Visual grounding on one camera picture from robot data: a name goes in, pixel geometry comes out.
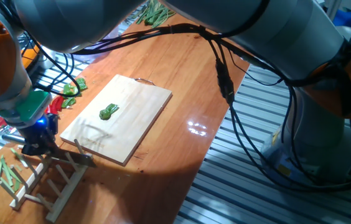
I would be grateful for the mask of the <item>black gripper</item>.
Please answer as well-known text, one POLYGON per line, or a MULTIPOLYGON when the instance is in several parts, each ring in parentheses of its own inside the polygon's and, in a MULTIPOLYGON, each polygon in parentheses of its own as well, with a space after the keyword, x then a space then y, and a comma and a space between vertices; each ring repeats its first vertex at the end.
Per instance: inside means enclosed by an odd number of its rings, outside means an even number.
POLYGON ((22 153, 28 156, 41 156, 48 153, 49 144, 55 142, 55 136, 58 133, 58 120, 57 114, 43 114, 32 126, 18 129, 26 142, 22 153))

